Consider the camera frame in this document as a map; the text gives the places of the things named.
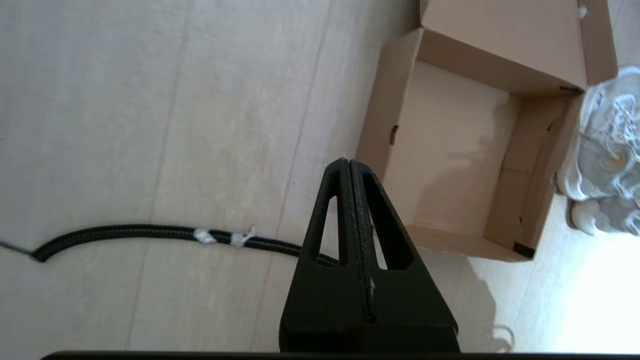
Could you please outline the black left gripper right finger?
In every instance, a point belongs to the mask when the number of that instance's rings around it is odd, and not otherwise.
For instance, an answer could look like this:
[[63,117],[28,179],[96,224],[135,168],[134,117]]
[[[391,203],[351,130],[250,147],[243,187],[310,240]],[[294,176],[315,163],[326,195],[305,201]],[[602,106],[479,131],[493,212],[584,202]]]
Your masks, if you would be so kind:
[[457,322],[372,168],[350,161],[359,270],[370,322],[457,328]]

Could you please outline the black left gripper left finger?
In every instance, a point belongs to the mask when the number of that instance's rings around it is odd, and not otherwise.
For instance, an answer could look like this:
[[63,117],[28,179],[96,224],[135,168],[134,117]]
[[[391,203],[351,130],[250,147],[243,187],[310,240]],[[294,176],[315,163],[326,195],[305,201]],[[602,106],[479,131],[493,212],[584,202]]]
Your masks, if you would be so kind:
[[[320,264],[332,199],[337,202],[338,265]],[[348,336],[371,319],[350,162],[325,169],[279,322],[282,351],[341,351]]]

